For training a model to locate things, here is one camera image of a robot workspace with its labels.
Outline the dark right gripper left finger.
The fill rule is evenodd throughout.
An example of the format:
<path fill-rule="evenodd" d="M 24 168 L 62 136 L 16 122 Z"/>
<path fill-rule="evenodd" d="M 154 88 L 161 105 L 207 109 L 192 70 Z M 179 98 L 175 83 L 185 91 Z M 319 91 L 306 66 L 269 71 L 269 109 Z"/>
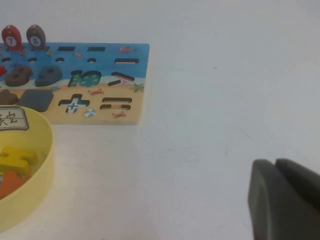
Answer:
<path fill-rule="evenodd" d="M 252 163 L 248 208 L 255 240 L 318 240 L 320 211 L 266 159 Z"/>

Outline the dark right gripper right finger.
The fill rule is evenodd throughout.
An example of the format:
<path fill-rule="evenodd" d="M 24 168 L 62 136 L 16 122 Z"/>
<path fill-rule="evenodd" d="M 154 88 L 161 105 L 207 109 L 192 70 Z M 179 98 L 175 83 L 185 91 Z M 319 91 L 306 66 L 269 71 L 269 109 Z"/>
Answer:
<path fill-rule="evenodd" d="M 300 195 L 320 211 L 320 175 L 305 166 L 286 158 L 278 158 L 275 166 Z"/>

